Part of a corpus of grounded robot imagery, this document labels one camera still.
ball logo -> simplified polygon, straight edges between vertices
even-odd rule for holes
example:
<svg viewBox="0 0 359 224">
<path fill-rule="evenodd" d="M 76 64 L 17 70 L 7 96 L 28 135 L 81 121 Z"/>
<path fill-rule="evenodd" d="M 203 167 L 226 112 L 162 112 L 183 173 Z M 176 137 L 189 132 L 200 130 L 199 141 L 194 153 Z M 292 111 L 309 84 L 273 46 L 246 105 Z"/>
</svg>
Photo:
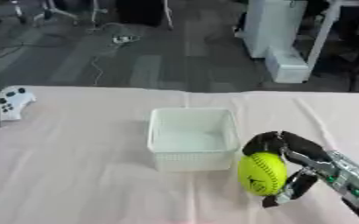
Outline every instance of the ball logo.
<svg viewBox="0 0 359 224">
<path fill-rule="evenodd" d="M 250 188 L 252 188 L 256 192 L 263 192 L 266 190 L 265 181 L 254 179 L 251 176 L 248 177 Z"/>
</svg>

white box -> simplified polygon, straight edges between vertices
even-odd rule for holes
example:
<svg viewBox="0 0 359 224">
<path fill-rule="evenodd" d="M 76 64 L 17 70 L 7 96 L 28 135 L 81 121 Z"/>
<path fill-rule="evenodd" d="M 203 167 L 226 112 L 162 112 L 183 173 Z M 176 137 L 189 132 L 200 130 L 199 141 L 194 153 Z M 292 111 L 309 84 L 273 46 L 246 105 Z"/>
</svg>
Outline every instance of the white box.
<svg viewBox="0 0 359 224">
<path fill-rule="evenodd" d="M 265 58 L 268 47 L 290 47 L 307 1 L 249 0 L 243 27 L 244 43 L 251 58 Z"/>
<path fill-rule="evenodd" d="M 218 171 L 232 165 L 240 143 L 227 109 L 159 108 L 151 114 L 148 148 L 160 171 Z"/>
<path fill-rule="evenodd" d="M 265 65 L 277 83 L 302 83 L 308 77 L 307 63 L 292 47 L 286 50 L 270 47 Z"/>
</svg>

cable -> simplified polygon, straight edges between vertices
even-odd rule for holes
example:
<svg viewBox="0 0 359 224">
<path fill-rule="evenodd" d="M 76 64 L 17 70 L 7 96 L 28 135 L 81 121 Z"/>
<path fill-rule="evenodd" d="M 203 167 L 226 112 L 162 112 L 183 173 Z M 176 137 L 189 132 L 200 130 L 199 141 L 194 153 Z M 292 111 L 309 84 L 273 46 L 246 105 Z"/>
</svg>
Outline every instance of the cable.
<svg viewBox="0 0 359 224">
<path fill-rule="evenodd" d="M 116 52 L 121 46 L 122 45 L 116 45 L 116 48 L 114 50 L 107 51 L 107 52 L 101 52 L 97 56 L 94 56 L 94 59 L 91 60 L 91 66 L 94 67 L 94 69 L 96 69 L 98 71 L 98 74 L 96 75 L 96 77 L 94 79 L 93 87 L 96 87 L 98 85 L 99 80 L 101 79 L 101 77 L 104 74 L 104 71 L 96 63 L 101 59 L 101 57 Z"/>
<path fill-rule="evenodd" d="M 10 54 L 16 53 L 17 51 L 21 50 L 24 47 L 39 47 L 39 48 L 56 48 L 56 47 L 61 47 L 63 45 L 66 45 L 68 43 L 71 42 L 72 39 L 70 39 L 69 37 L 62 35 L 62 34 L 58 34 L 58 33 L 45 33 L 43 31 L 41 31 L 40 29 L 37 29 L 38 31 L 40 31 L 42 33 L 43 36 L 47 36 L 50 38 L 54 38 L 54 39 L 62 39 L 62 42 L 59 42 L 58 44 L 52 44 L 52 45 L 34 45 L 34 44 L 28 44 L 25 43 L 22 39 L 20 39 L 19 37 L 15 37 L 15 35 L 12 34 L 13 29 L 9 29 L 7 31 L 6 34 L 6 38 L 8 39 L 13 39 L 14 41 L 17 41 L 18 44 L 13 44 L 13 45 L 6 45 L 6 46 L 1 46 L 0 47 L 0 51 L 6 50 L 6 49 L 12 49 L 9 52 L 5 52 L 3 54 L 0 54 L 0 59 L 4 58 Z"/>
<path fill-rule="evenodd" d="M 105 27 L 117 25 L 120 27 L 119 34 L 123 34 L 124 32 L 126 35 L 113 35 L 112 42 L 114 43 L 115 48 L 113 50 L 107 51 L 107 52 L 101 52 L 98 53 L 94 58 L 91 60 L 90 65 L 97 71 L 97 75 L 94 79 L 93 87 L 96 87 L 98 85 L 99 80 L 104 75 L 103 69 L 101 69 L 98 66 L 98 61 L 101 59 L 101 57 L 106 56 L 108 54 L 116 52 L 121 46 L 124 46 L 128 43 L 132 43 L 135 41 L 140 40 L 142 37 L 141 35 L 135 35 L 134 32 L 132 32 L 129 28 L 127 28 L 124 24 L 119 23 L 107 23 L 103 24 L 100 27 L 93 27 L 86 30 L 87 34 L 93 34 L 95 32 L 103 31 Z"/>
</svg>

wire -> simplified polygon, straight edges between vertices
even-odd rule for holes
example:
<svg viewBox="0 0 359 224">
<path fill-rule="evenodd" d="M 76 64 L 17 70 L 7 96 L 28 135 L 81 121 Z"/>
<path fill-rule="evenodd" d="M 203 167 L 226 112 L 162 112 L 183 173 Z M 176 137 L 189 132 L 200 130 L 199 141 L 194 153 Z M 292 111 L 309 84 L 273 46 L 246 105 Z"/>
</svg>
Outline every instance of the wire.
<svg viewBox="0 0 359 224">
<path fill-rule="evenodd" d="M 107 52 L 101 52 L 97 56 L 94 56 L 94 59 L 91 60 L 91 66 L 94 67 L 94 69 L 96 69 L 96 71 L 98 72 L 98 74 L 95 76 L 93 87 L 96 87 L 98 85 L 99 80 L 104 74 L 103 69 L 101 69 L 96 63 L 101 59 L 101 57 L 116 52 L 121 46 L 122 45 L 116 45 L 115 49 Z"/>
<path fill-rule="evenodd" d="M 9 29 L 9 30 L 7 31 L 7 34 L 6 34 L 6 38 L 12 39 L 12 40 L 14 40 L 14 41 L 17 41 L 18 43 L 17 43 L 17 44 L 13 44 L 13 45 L 1 46 L 1 47 L 0 47 L 0 51 L 6 50 L 6 49 L 12 49 L 12 50 L 0 54 L 0 59 L 1 59 L 1 58 L 4 58 L 4 57 L 6 57 L 6 56 L 9 56 L 9 55 L 11 55 L 11 54 L 13 54 L 13 53 L 16 53 L 17 51 L 21 50 L 21 49 L 24 48 L 24 47 L 56 48 L 56 47 L 64 46 L 64 45 L 70 43 L 71 40 L 72 40 L 72 39 L 70 39 L 69 37 L 67 37 L 67 36 L 65 36 L 65 35 L 62 35 L 62 34 L 58 34 L 58 33 L 46 33 L 46 32 L 41 31 L 40 29 L 37 29 L 37 30 L 40 31 L 43 36 L 47 36 L 47 37 L 54 38 L 54 39 L 62 39 L 62 41 L 59 42 L 58 44 L 51 44 L 51 45 L 34 45 L 34 44 L 28 44 L 28 43 L 25 43 L 25 42 L 24 42 L 22 39 L 20 39 L 19 37 L 15 37 L 15 35 L 12 34 L 12 32 L 14 31 L 14 29 Z"/>
<path fill-rule="evenodd" d="M 109 26 L 112 26 L 112 25 L 116 25 L 116 26 L 119 26 L 120 29 L 119 29 L 119 32 L 118 32 L 118 35 L 113 35 L 114 37 L 136 37 L 135 39 L 133 39 L 132 41 L 130 42 L 124 42 L 124 43 L 116 43 L 114 42 L 114 37 L 113 37 L 113 42 L 114 42 L 114 46 L 115 48 L 112 49 L 112 50 L 109 50 L 107 52 L 100 52 L 98 53 L 96 56 L 94 56 L 94 58 L 91 60 L 90 62 L 90 65 L 97 71 L 97 75 L 95 76 L 95 79 L 94 79 L 94 83 L 93 83 L 93 87 L 96 87 L 99 83 L 99 80 L 101 79 L 101 77 L 103 77 L 104 75 L 104 71 L 101 67 L 99 67 L 99 65 L 97 64 L 98 61 L 104 57 L 104 56 L 107 56 L 111 53 L 114 53 L 116 52 L 121 46 L 124 46 L 128 43 L 132 43 L 132 42 L 135 42 L 135 41 L 138 41 L 142 38 L 142 35 L 135 35 L 134 32 L 132 32 L 129 28 L 127 28 L 124 24 L 119 24 L 119 23 L 107 23 L 107 24 L 103 24 L 101 25 L 100 27 L 93 27 L 93 28 L 90 28 L 90 29 L 87 29 L 86 30 L 86 33 L 87 34 L 93 34 L 95 32 L 100 32 L 100 31 L 103 31 L 106 27 L 109 27 Z"/>
</svg>

robotic hand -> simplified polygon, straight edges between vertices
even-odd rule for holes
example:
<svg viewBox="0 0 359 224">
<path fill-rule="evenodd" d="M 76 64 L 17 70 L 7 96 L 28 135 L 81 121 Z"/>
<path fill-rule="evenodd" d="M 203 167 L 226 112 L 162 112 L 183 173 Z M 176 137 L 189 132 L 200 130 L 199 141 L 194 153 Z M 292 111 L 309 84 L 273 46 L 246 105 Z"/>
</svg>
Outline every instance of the robotic hand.
<svg viewBox="0 0 359 224">
<path fill-rule="evenodd" d="M 274 207 L 295 200 L 321 179 L 342 196 L 343 202 L 359 216 L 359 165 L 335 150 L 290 132 L 267 132 L 253 137 L 243 148 L 244 155 L 270 152 L 302 165 L 277 195 L 265 197 L 263 207 Z"/>
</svg>

